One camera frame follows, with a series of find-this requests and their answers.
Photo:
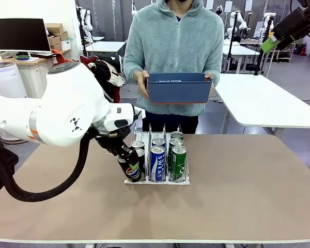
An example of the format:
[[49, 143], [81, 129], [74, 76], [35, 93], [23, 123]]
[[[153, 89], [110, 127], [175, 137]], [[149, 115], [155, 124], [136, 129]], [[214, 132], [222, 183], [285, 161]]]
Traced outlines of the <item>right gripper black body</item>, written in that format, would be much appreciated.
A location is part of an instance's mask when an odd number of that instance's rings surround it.
[[296, 24], [293, 25], [291, 36], [293, 39], [301, 39], [310, 33], [310, 7], [305, 10], [297, 8], [292, 13]]

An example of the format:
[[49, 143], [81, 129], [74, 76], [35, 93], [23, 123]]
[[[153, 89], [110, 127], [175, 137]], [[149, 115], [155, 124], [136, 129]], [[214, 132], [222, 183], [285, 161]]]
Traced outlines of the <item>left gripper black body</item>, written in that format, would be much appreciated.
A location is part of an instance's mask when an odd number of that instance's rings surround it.
[[97, 131], [97, 142], [112, 154], [131, 154], [133, 149], [124, 142], [130, 132], [130, 126], [122, 127], [110, 133]]

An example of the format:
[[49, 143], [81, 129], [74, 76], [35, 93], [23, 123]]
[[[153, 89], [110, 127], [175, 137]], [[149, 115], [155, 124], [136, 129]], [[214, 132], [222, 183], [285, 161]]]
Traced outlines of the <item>person's right hand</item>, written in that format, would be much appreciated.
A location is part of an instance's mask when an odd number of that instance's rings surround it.
[[146, 82], [147, 79], [149, 78], [149, 73], [146, 70], [143, 71], [134, 71], [133, 72], [133, 78], [137, 82], [138, 89], [142, 96], [146, 99], [149, 98], [149, 94], [146, 90]]

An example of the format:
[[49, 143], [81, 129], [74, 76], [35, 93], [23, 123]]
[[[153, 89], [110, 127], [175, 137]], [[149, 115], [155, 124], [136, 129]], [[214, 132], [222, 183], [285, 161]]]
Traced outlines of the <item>person's left hand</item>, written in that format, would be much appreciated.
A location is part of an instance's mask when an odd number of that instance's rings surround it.
[[213, 79], [214, 79], [214, 76], [213, 76], [212, 73], [205, 74], [205, 81], [206, 82], [210, 82], [211, 81], [209, 98], [214, 98], [216, 96]]

